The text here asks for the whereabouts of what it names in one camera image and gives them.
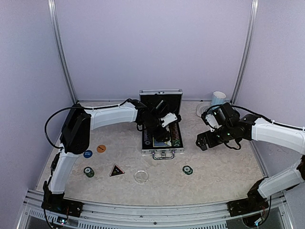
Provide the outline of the aluminium poker case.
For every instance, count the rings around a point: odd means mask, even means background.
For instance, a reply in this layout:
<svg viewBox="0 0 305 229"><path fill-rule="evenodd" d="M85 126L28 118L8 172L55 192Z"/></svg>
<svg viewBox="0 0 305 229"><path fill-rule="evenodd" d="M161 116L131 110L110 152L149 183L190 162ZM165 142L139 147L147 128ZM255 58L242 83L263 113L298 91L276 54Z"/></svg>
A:
<svg viewBox="0 0 305 229"><path fill-rule="evenodd" d="M140 101L157 118L158 127L149 129L145 124L142 130L142 154L150 154L154 160L171 160L184 152L179 127L182 89L140 90Z"/></svg>

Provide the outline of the green chip group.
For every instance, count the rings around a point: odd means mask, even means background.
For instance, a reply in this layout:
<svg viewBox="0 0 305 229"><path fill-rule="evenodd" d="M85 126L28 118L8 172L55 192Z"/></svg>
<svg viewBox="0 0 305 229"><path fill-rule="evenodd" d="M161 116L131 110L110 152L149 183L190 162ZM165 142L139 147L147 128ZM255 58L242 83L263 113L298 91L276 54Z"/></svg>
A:
<svg viewBox="0 0 305 229"><path fill-rule="evenodd" d="M181 146L181 141L179 139L173 140L172 144L174 147L180 147Z"/></svg>

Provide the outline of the blue playing card deck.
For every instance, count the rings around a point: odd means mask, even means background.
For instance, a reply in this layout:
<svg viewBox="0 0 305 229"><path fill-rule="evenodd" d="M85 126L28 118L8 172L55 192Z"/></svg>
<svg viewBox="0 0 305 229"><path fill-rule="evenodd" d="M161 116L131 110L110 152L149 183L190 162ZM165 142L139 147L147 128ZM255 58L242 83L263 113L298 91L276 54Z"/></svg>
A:
<svg viewBox="0 0 305 229"><path fill-rule="evenodd" d="M171 143L171 141L158 142L154 139L153 146L154 147L170 147L170 146L172 146L172 143Z"/></svg>

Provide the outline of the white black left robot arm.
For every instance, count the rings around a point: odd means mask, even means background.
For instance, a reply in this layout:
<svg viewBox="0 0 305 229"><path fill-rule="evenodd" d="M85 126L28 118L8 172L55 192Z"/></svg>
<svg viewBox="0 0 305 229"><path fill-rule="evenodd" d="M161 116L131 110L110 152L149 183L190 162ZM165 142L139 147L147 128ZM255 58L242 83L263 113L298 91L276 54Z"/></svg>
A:
<svg viewBox="0 0 305 229"><path fill-rule="evenodd" d="M42 208L70 216L80 216L83 204L64 199L65 185L77 158L90 144L91 130L119 123L143 125L157 141L170 137L167 125L177 121L168 110L164 100L149 106L136 99L127 99L120 104L100 107L83 107L74 104L68 107L66 120L61 128L59 150L51 164L50 178L43 184Z"/></svg>

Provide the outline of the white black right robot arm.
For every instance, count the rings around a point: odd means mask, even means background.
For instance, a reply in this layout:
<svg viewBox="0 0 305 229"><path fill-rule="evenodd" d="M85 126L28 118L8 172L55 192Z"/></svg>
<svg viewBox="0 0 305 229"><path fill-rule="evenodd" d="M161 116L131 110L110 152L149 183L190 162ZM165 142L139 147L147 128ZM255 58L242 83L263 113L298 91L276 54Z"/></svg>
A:
<svg viewBox="0 0 305 229"><path fill-rule="evenodd" d="M271 206L272 196L305 181L305 129L275 122L266 116L230 103L215 104L201 114L210 128L198 134L202 150L224 145L241 149L247 140L259 156L266 175L256 181L246 198L228 202L230 216L249 214Z"/></svg>

